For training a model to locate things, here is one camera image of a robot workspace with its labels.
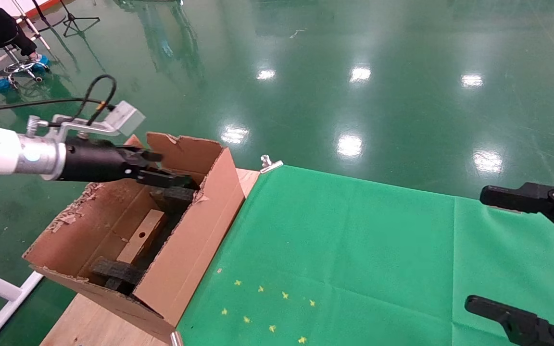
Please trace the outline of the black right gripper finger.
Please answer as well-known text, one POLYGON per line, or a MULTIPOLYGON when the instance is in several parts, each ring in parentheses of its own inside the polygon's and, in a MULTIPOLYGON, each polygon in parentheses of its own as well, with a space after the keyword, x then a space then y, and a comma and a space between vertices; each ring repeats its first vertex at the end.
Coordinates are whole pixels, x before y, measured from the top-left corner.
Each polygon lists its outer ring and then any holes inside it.
POLYGON ((527 214, 542 214, 554 224, 554 186, 525 183, 517 189, 485 186, 480 201, 487 206, 527 214))
POLYGON ((466 311, 497 322, 518 346, 554 346, 554 324, 536 314, 480 296, 466 298, 466 311))

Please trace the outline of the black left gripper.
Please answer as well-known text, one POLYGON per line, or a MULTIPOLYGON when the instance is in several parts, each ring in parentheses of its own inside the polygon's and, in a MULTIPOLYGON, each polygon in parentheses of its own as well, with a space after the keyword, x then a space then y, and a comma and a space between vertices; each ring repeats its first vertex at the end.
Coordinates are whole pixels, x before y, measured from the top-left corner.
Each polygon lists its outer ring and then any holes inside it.
POLYGON ((160 188, 194 189, 191 175, 147 168, 139 171, 137 161, 162 162, 158 152, 135 146, 116 146, 107 140, 80 139, 69 136, 64 142, 65 155, 59 180, 73 182, 111 182, 136 179, 140 184, 160 188))

